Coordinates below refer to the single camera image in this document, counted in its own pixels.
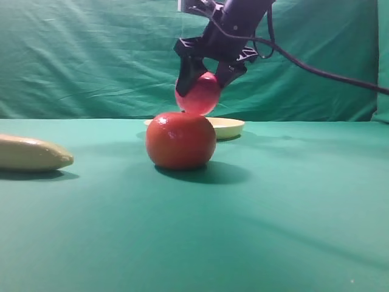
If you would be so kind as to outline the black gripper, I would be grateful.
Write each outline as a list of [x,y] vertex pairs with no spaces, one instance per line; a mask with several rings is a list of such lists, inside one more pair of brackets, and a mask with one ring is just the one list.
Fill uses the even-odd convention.
[[256,57],[255,48],[246,44],[255,42],[256,29],[261,20],[267,18],[270,42],[275,43],[272,24],[273,1],[225,1],[223,8],[215,10],[208,19],[201,36],[180,38],[174,51],[181,57],[176,91],[185,97],[194,87],[198,78],[207,72],[203,58],[219,61],[216,79],[220,88],[247,72],[246,58]]

